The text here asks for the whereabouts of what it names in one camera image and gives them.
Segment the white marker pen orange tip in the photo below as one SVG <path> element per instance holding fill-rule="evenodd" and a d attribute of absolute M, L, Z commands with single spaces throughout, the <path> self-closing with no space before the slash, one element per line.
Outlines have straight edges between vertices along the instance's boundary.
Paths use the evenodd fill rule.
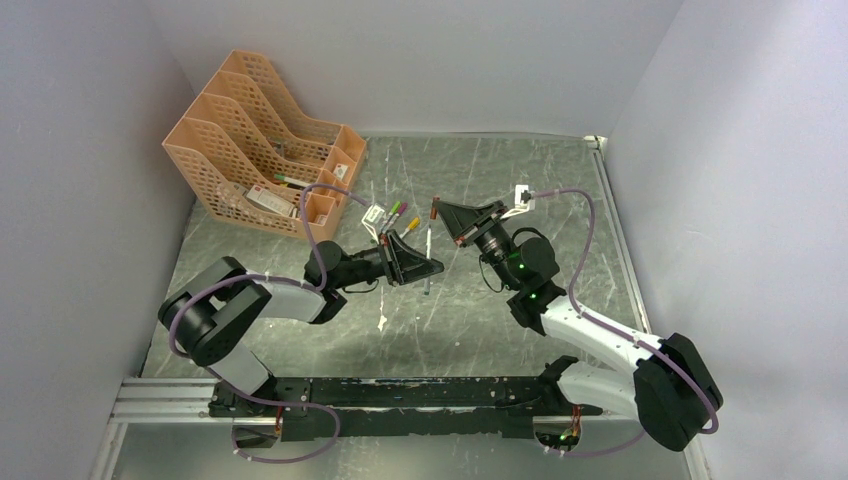
<path fill-rule="evenodd" d="M 388 232 L 388 230 L 397 222 L 397 220 L 399 219 L 400 216 L 395 215 L 395 217 L 393 218 L 393 220 L 391 221 L 391 223 L 389 225 L 389 228 L 384 233 Z"/>

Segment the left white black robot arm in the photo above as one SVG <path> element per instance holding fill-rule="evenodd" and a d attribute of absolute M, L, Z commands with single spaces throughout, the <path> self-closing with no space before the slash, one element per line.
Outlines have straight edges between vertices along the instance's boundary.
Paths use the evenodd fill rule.
<path fill-rule="evenodd" d="M 380 279 L 406 285 L 443 270 L 442 262 L 413 249 L 394 230 L 357 253 L 333 241 L 316 244 L 301 281 L 250 272 L 226 256 L 165 300 L 157 318 L 194 364 L 228 382 L 237 389 L 237 403 L 261 416 L 279 396 L 275 377 L 242 342 L 257 319 L 324 324 L 346 305 L 347 287 Z"/>

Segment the white marker pen colourful label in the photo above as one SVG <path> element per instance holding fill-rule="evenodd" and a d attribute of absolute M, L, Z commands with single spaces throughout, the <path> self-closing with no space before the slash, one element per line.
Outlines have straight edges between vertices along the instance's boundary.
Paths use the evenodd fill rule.
<path fill-rule="evenodd" d="M 414 231 L 421 223 L 421 219 L 419 217 L 413 218 L 410 223 L 406 226 L 406 228 L 400 233 L 399 237 L 401 239 L 405 238 L 408 234 Z"/>

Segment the white marker pen green tip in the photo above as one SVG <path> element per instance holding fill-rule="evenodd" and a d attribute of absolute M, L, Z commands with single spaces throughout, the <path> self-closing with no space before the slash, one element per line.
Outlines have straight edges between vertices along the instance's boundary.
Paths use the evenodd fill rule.
<path fill-rule="evenodd" d="M 389 212 L 387 213 L 387 216 L 386 216 L 386 218 L 385 218 L 384 222 L 382 223 L 382 225 L 380 226 L 380 228 L 379 228 L 379 230 L 378 230 L 378 233 L 379 233 L 379 234 L 384 233 L 384 232 L 385 232 L 385 231 L 389 228 L 389 225 L 390 225 L 391 221 L 393 220 L 393 218 L 394 218 L 394 217 L 395 217 L 395 215 L 396 215 L 396 214 L 395 214 L 395 215 L 391 215 L 391 214 L 390 214 L 390 210 L 389 210 Z"/>

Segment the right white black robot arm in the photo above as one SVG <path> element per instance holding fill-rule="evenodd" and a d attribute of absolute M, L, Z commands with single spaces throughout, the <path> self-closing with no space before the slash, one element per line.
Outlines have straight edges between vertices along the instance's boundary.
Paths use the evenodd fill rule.
<path fill-rule="evenodd" d="M 434 200 L 459 247 L 475 246 L 511 292 L 507 304 L 517 323 L 566 341 L 601 361 L 596 367 L 572 357 L 548 366 L 539 391 L 550 413 L 571 406 L 596 407 L 636 421 L 655 442 L 680 452 L 699 434 L 718 430 L 723 397 L 695 344 L 675 333 L 659 337 L 627 327 L 581 304 L 573 288 L 556 284 L 560 267 L 551 241 L 528 227 L 517 240 L 504 224 L 506 206 L 469 206 Z"/>

